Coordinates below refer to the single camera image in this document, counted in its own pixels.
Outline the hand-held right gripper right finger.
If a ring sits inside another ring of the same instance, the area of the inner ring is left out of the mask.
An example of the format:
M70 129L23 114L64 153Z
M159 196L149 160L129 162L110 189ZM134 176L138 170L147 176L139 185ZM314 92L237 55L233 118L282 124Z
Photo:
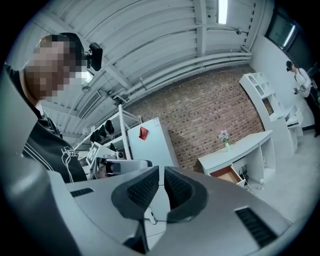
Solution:
M189 222L207 205L207 189L170 166L164 168L164 189L170 205L168 223Z

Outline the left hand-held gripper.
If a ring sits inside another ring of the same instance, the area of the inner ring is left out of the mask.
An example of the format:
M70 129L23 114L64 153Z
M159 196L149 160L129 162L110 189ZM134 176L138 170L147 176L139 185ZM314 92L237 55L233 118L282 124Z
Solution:
M120 151L114 151L94 142L86 157L91 179L104 179L132 171L152 167L149 160L125 159Z

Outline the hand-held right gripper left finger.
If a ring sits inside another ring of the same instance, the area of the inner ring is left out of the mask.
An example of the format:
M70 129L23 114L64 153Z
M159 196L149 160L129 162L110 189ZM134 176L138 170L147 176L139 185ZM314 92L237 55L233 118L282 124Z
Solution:
M159 188L159 167L148 167L135 178L117 186L111 200L119 213L127 219L143 220L144 214Z

